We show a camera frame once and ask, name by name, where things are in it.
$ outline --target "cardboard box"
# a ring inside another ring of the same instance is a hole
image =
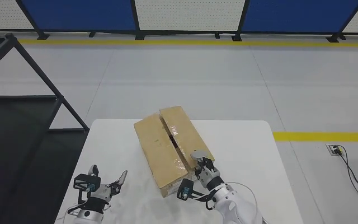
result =
[[[159,110],[134,124],[148,165],[163,197],[177,191],[183,178],[196,180],[194,150],[214,159],[180,106]]]
[[[179,153],[184,157],[183,162],[189,167],[189,172],[194,172],[194,168],[197,166],[197,163],[190,156],[196,150],[205,151],[208,158],[214,161],[210,150],[181,106],[161,109],[159,112],[169,129],[170,135],[178,145]]]

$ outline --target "yellow floor line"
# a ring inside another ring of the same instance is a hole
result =
[[[224,45],[224,46],[293,46],[357,48],[358,43],[280,42],[280,41],[214,41],[214,40],[31,40],[20,39],[21,44],[51,45]]]
[[[358,142],[356,132],[274,132],[277,142]]]

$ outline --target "black metal frame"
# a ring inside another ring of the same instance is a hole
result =
[[[18,6],[20,7],[20,9],[22,10],[23,14],[25,14],[26,18],[29,20],[29,22],[31,23],[31,25],[33,26],[34,30],[36,31],[36,33],[39,35],[39,37],[37,38],[38,40],[46,40],[50,35],[49,34],[45,34],[43,31],[41,31],[39,29],[39,27],[37,26],[37,24],[35,23],[34,19],[32,19],[30,13],[28,12],[28,10],[26,9],[25,5],[22,3],[22,0],[16,0],[16,3],[18,4]]]
[[[337,40],[338,38],[340,38],[341,40],[345,40],[346,37],[343,35],[343,30],[346,28],[346,26],[349,24],[349,22],[352,20],[352,18],[357,14],[358,12],[358,4],[355,7],[355,9],[352,11],[352,13],[349,15],[349,17],[347,18],[347,20],[345,21],[345,23],[342,25],[342,27],[340,28],[340,30],[333,34],[332,36],[326,38],[330,43],[338,43],[339,41]]]
[[[349,16],[347,21],[342,25],[339,32],[332,34],[332,32],[271,32],[271,31],[243,31],[242,27],[245,22],[245,18],[247,15],[247,10],[250,4],[250,0],[245,0],[244,7],[242,10],[242,14],[240,17],[240,22],[238,29],[236,31],[185,31],[185,30],[141,30],[139,27],[138,14],[136,11],[136,5],[134,0],[130,0],[131,9],[133,14],[133,19],[135,23],[135,30],[53,30],[53,29],[43,29],[40,30],[25,5],[22,3],[22,0],[16,0],[20,9],[24,12],[27,19],[30,21],[33,30],[0,30],[0,31],[36,31],[39,35],[39,40],[45,40],[48,38],[49,34],[45,34],[44,32],[88,32],[89,37],[92,38],[97,32],[103,33],[111,33],[111,34],[131,34],[135,35],[135,40],[144,40],[145,36],[155,36],[155,35],[176,35],[176,34],[214,34],[215,38],[219,39],[220,34],[235,34],[232,36],[233,41],[242,41],[241,34],[283,34],[283,35],[332,35],[327,38],[329,42],[338,42],[337,38],[345,39],[344,35],[358,35],[358,32],[354,33],[343,33],[344,28],[348,25],[354,15],[358,12],[358,6],[354,9],[352,14]]]
[[[250,5],[250,0],[245,0],[244,7],[243,7],[242,13],[241,13],[239,27],[237,28],[237,31],[236,31],[235,35],[231,37],[233,39],[233,41],[242,41],[241,37],[240,37],[240,34],[242,33],[241,30],[242,30],[242,27],[243,27],[244,22],[245,22],[245,18],[246,18],[246,14],[247,14],[247,10],[248,10],[249,5]]]
[[[57,112],[59,111],[60,106],[63,104],[68,111],[75,117],[77,122],[82,126],[81,129],[61,129],[61,131],[81,131],[83,133],[88,133],[90,130],[89,127],[84,123],[84,121],[79,117],[79,115],[75,112],[75,110],[71,107],[68,101],[64,98],[64,96],[60,93],[60,91],[55,87],[55,85],[49,80],[43,70],[37,65],[37,63],[33,60],[33,58],[28,54],[25,48],[18,42],[17,38],[14,37],[13,34],[6,34],[5,38],[0,38],[0,60],[12,49],[15,48],[21,56],[28,62],[28,64],[33,68],[33,70],[39,75],[39,77],[46,83],[46,85],[52,90],[54,93],[53,96],[0,96],[0,100],[10,100],[10,101],[39,101],[39,100],[53,100],[54,107],[49,119],[46,120],[46,123],[41,127],[40,133],[33,140],[29,147],[29,152],[25,156],[23,163],[21,164],[18,172],[16,172],[14,176],[14,181],[10,183],[11,192],[6,195],[4,204],[8,204],[11,200],[12,196],[17,192],[18,184],[20,183],[22,177],[24,176],[27,168],[31,165],[32,160],[34,159],[40,144],[43,141],[43,137],[46,135],[48,131],[51,131],[50,126],[53,122]],[[0,217],[6,213],[6,207],[0,208]]]

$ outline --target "box flap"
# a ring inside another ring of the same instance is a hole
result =
[[[208,147],[181,106],[165,108],[159,111],[191,170],[197,165],[190,157],[190,154],[195,150],[205,151],[208,158],[214,160]]]
[[[134,124],[140,145],[159,188],[187,175],[159,114],[153,114]]]

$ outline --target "cable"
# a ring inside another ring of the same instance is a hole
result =
[[[343,150],[345,151],[345,153],[346,153],[346,157],[347,157],[347,161],[344,159],[344,157],[342,156],[342,153],[341,153],[341,151],[339,150],[339,149],[337,149],[337,153],[339,154],[339,156],[341,156],[341,158],[343,159],[343,161],[345,162],[345,164],[347,165],[347,170],[348,170],[348,176],[349,176],[349,179],[350,179],[350,181],[351,181],[351,183],[352,183],[352,185],[353,185],[353,187],[354,187],[354,189],[356,190],[356,192],[358,193],[358,190],[357,190],[357,188],[356,188],[356,186],[355,186],[355,184],[353,183],[353,181],[352,181],[352,177],[351,177],[351,172],[352,172],[352,175],[353,175],[353,178],[354,178],[354,180],[358,183],[358,181],[357,181],[357,179],[356,179],[356,176],[355,176],[355,174],[354,174],[354,172],[352,171],[352,169],[350,168],[350,166],[348,165],[348,153],[347,153],[347,151],[346,151],[346,149],[343,147],[343,146],[341,146],[341,145],[337,145],[337,147],[342,147],[343,148]]]
[[[64,216],[62,216],[61,218],[57,218],[57,219],[56,219],[56,221],[57,221],[57,220],[61,220],[61,219],[63,219],[63,220],[62,220],[62,224],[64,224],[64,223],[65,223],[65,218],[66,218],[66,215],[67,215],[68,210],[70,210],[71,208],[77,207],[77,206],[84,205],[87,201],[88,201],[88,199],[87,199],[85,202],[83,202],[82,204],[75,204],[74,206],[69,207],[69,208],[66,210],[65,215],[64,215]]]
[[[226,182],[226,184],[238,184],[238,185],[241,185],[241,186],[247,188],[247,189],[251,192],[253,198],[255,199],[255,216],[254,216],[253,219],[252,219],[252,223],[253,223],[253,224],[256,223],[256,217],[257,217],[257,210],[258,210],[258,209],[257,209],[256,196],[255,196],[255,194],[253,193],[253,191],[252,191],[248,186],[246,186],[246,185],[244,185],[244,184],[241,184],[241,183],[238,183],[238,182]]]
[[[347,161],[342,157],[342,153],[340,153],[340,150],[338,150],[338,154],[342,157],[343,161],[345,162],[345,164],[347,165],[348,169],[352,172],[353,178],[354,180],[358,183],[358,180],[356,178],[356,175],[354,174],[353,170],[351,169],[351,167],[348,165],[348,154],[347,154],[347,150],[341,146],[340,144],[337,145],[337,147],[342,147],[343,150],[345,151],[346,157],[347,157]]]

